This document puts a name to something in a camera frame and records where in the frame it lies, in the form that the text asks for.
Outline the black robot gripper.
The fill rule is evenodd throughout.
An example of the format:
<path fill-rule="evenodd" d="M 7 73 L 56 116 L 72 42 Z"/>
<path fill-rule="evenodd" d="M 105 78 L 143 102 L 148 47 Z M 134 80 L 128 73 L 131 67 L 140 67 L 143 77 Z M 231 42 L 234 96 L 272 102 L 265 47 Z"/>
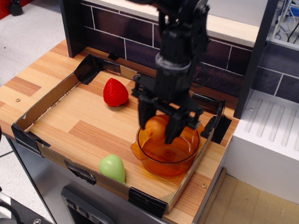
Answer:
<path fill-rule="evenodd" d="M 134 76 L 132 95 L 139 100 L 139 125 L 145 129 L 147 121 L 160 110 L 167 114 L 169 122 L 165 131 L 165 144 L 171 144 L 186 126 L 197 129 L 203 108 L 190 96 L 192 61 L 175 63 L 160 53 L 155 58 L 155 78 L 138 74 Z"/>

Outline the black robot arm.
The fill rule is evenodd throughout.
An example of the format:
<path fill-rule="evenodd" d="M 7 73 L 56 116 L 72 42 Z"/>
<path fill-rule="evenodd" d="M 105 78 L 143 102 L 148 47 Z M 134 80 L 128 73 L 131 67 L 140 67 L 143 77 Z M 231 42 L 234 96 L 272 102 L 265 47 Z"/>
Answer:
<path fill-rule="evenodd" d="M 133 95 L 139 99 L 139 124 L 146 123 L 158 110 L 169 116 L 165 143 L 171 144 L 188 126 L 199 127 L 203 108 L 190 96 L 189 90 L 200 55 L 207 51 L 209 37 L 206 0 L 137 0 L 159 12 L 160 51 L 156 55 L 155 78 L 134 76 Z"/>

